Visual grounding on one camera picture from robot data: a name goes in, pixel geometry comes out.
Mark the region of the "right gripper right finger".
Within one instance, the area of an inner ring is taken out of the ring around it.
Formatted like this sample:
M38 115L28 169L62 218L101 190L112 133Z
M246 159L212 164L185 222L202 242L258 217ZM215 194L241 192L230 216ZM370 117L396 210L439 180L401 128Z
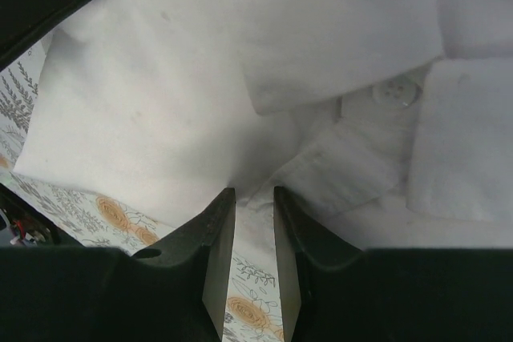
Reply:
M283 187L273 222L287 341L509 341L509 249L361 250Z

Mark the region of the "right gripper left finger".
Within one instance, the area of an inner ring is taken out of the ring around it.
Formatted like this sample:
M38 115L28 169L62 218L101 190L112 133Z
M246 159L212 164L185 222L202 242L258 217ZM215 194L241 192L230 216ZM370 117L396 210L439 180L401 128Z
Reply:
M236 194L134 255L113 247L3 247L4 341L219 341Z

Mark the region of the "white long sleeve shirt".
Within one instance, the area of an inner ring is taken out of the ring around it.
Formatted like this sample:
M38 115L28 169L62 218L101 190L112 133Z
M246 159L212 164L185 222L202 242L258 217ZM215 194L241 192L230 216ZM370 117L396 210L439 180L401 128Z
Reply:
M357 247L511 247L512 0L94 0L56 29L26 177L180 226L288 188Z

